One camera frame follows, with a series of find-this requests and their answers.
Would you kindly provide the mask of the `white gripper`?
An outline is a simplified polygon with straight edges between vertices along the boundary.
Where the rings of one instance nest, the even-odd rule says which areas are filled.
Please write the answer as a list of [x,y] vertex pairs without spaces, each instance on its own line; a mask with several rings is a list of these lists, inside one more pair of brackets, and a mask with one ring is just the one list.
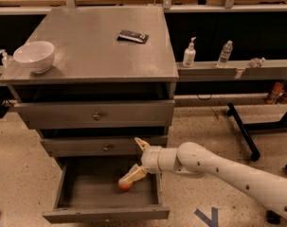
[[133,165],[129,172],[120,179],[134,183],[145,178],[148,172],[151,174],[174,172],[178,168],[176,148],[150,147],[148,142],[138,137],[135,138],[135,142],[144,151],[141,157],[143,166]]

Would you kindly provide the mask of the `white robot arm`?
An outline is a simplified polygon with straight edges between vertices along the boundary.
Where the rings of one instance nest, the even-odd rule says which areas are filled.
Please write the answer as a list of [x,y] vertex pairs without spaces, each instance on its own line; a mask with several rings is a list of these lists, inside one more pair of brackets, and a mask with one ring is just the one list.
[[136,137],[142,150],[141,163],[135,164],[118,180],[128,190],[148,174],[170,172],[184,177],[211,174],[254,199],[287,220],[287,178],[220,157],[208,149],[186,142],[177,148],[152,146]]

